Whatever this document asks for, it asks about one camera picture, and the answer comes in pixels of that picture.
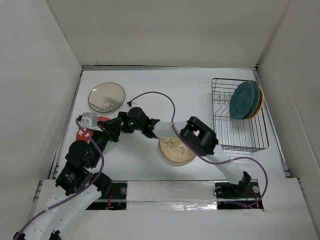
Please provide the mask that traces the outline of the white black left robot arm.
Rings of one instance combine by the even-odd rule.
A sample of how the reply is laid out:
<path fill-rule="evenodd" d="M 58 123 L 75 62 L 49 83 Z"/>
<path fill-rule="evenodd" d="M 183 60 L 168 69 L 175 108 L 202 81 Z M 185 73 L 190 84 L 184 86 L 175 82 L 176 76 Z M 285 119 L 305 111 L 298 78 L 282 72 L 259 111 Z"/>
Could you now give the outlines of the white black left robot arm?
<path fill-rule="evenodd" d="M 118 142 L 123 120 L 117 117 L 99 121 L 95 114 L 83 113 L 75 122 L 89 140 L 76 140 L 70 145 L 66 163 L 43 210 L 13 239 L 61 240 L 87 207 L 111 195 L 113 181 L 102 172 L 103 151 L 108 143 Z"/>

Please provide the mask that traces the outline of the beige plate with bird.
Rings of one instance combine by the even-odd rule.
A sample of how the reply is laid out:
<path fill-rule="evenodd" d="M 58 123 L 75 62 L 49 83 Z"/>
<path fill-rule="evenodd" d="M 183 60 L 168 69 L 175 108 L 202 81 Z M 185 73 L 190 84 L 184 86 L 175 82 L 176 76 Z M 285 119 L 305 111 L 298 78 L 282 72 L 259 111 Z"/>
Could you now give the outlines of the beige plate with bird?
<path fill-rule="evenodd" d="M 171 162 L 185 163 L 195 158 L 195 154 L 176 137 L 159 139 L 159 147 L 163 155 Z"/>

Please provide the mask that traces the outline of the red patterned plate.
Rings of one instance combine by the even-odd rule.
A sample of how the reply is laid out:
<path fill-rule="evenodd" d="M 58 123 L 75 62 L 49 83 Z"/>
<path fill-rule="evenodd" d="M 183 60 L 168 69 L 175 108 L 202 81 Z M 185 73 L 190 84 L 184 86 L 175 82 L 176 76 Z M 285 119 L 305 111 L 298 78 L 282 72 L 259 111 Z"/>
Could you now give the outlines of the red patterned plate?
<path fill-rule="evenodd" d="M 110 119 L 108 117 L 105 117 L 105 116 L 98 116 L 97 117 L 97 120 L 98 121 L 101 121 L 101 122 L 106 122 L 106 121 L 109 121 Z M 93 130 L 90 130 L 90 129 L 86 129 L 84 128 L 84 130 L 90 135 L 92 136 L 94 131 Z M 87 142 L 88 144 L 90 143 L 90 139 L 80 130 L 78 129 L 77 133 L 76 133 L 76 140 L 79 141 L 85 141 Z"/>

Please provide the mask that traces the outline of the dark teal scalloped plate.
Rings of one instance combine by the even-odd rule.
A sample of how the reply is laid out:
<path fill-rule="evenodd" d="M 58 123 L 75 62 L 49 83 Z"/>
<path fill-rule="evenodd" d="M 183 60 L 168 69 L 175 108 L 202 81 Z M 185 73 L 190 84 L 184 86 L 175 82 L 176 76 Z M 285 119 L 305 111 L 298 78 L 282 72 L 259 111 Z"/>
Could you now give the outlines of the dark teal scalloped plate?
<path fill-rule="evenodd" d="M 250 112 L 255 99 L 257 85 L 244 81 L 234 91 L 229 103 L 229 114 L 233 119 L 242 120 Z"/>

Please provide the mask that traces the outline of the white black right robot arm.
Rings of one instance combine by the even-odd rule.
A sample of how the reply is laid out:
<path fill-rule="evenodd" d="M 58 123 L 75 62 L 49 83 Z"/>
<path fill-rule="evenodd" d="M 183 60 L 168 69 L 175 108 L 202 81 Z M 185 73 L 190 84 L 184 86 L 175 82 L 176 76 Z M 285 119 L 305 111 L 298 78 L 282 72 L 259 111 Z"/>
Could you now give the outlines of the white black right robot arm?
<path fill-rule="evenodd" d="M 121 131 L 124 133 L 140 131 L 150 139 L 181 140 L 191 152 L 219 169 L 235 196 L 242 197 L 249 191 L 251 176 L 232 161 L 220 146 L 214 130 L 197 117 L 181 122 L 162 121 L 149 118 L 140 107 L 120 111 L 118 117 L 122 120 Z"/>

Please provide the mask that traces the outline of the orange woven wicker plate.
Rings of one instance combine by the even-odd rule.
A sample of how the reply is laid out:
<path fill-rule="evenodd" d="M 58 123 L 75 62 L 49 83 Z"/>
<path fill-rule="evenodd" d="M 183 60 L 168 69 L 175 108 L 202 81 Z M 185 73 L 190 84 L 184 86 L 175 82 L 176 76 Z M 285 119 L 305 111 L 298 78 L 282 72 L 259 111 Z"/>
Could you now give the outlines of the orange woven wicker plate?
<path fill-rule="evenodd" d="M 249 117 L 249 119 L 254 118 L 259 113 L 259 111 L 262 109 L 265 96 L 264 96 L 263 89 L 261 87 L 259 87 L 259 93 L 260 93 L 260 95 L 259 95 L 258 105 L 257 105 L 256 109 L 254 110 L 254 112 L 252 113 L 252 115 Z"/>

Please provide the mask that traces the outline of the light blue flower plate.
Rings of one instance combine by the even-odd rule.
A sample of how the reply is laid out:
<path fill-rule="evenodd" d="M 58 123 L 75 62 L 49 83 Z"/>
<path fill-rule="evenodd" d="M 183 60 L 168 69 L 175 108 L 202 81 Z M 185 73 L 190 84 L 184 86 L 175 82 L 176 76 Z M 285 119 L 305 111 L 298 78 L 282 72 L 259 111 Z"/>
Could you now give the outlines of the light blue flower plate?
<path fill-rule="evenodd" d="M 248 112 L 248 114 L 245 116 L 246 119 L 249 119 L 255 112 L 256 108 L 258 107 L 259 101 L 260 101 L 260 88 L 256 83 L 251 84 L 254 90 L 253 93 L 253 101 L 252 101 L 252 106 Z"/>

